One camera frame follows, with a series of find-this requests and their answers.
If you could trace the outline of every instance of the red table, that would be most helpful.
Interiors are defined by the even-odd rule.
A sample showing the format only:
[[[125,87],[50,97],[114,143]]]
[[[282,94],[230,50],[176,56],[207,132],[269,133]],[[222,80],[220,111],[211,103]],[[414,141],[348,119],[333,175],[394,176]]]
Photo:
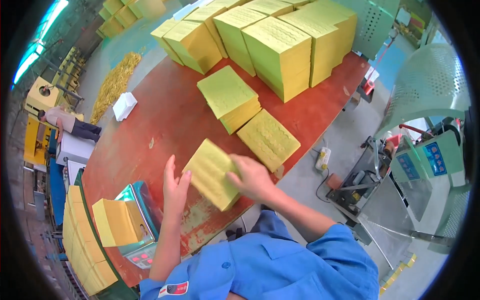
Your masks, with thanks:
[[[271,175],[275,183],[325,132],[369,68],[365,60],[351,52],[328,79],[283,103],[257,76],[251,77],[230,59],[223,59],[207,75],[228,64],[258,93],[262,107],[301,143],[283,164],[283,171]],[[95,202],[101,198],[114,199],[127,184],[138,180],[147,183],[156,209],[161,210],[163,168],[168,158],[176,155],[177,172],[180,173],[205,138],[227,153],[256,159],[236,134],[228,135],[213,115],[196,86],[205,77],[164,59],[133,90],[137,106],[127,119],[120,123],[112,120],[104,129],[82,177],[92,216]],[[250,199],[241,197],[232,209],[220,212],[191,186],[183,213],[181,255],[207,243],[251,205]],[[130,263],[116,247],[105,250],[129,287],[148,277],[148,270]]]

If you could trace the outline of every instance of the beige shirt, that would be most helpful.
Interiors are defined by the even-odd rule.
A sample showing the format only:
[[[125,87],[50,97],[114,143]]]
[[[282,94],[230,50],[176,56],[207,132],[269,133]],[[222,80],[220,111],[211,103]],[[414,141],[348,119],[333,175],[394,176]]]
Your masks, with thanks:
[[[61,110],[59,106],[47,110],[45,117],[47,117],[47,122],[53,126],[57,126],[57,119],[60,118],[63,124],[63,129],[69,133],[72,133],[73,125],[75,124],[75,116]]]

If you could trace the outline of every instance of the hand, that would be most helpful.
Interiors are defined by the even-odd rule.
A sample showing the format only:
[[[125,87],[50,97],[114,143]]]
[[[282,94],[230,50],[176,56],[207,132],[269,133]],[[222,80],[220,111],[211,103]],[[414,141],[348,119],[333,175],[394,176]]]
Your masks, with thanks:
[[[187,190],[192,180],[192,172],[186,171],[182,177],[174,177],[175,155],[170,156],[163,172],[163,213],[165,216],[181,217],[187,200]]]
[[[228,180],[245,196],[263,204],[269,204],[269,195],[276,189],[267,168],[250,157],[230,154],[237,166],[241,178],[235,173],[227,172]]]

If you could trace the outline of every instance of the blue work shirt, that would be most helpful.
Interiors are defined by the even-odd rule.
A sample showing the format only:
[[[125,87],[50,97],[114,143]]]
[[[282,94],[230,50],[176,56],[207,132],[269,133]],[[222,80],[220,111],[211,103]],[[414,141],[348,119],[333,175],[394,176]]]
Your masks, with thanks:
[[[378,299],[378,269],[344,225],[333,225],[307,247],[249,233],[206,245],[176,266],[166,281],[140,282],[140,299],[159,296],[165,284],[188,282],[174,299]]]

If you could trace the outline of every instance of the worker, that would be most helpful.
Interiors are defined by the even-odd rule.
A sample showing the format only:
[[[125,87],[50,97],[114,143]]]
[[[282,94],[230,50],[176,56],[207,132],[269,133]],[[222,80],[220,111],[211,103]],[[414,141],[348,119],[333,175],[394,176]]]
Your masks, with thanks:
[[[192,173],[174,176],[175,157],[164,171],[164,217],[141,300],[176,295],[189,299],[378,299],[378,269],[351,231],[290,198],[267,169],[245,156],[230,155],[240,177],[226,177],[263,204],[250,233],[202,247],[180,262],[180,227]],[[309,243],[298,244],[277,211]]]
[[[74,115],[66,112],[65,108],[62,106],[50,108],[46,112],[41,109],[38,111],[37,117],[41,122],[47,121],[53,126],[58,127],[59,135],[57,142],[61,142],[63,131],[65,130],[74,136],[93,140],[96,143],[98,142],[100,132],[102,131],[101,127],[80,121]]]

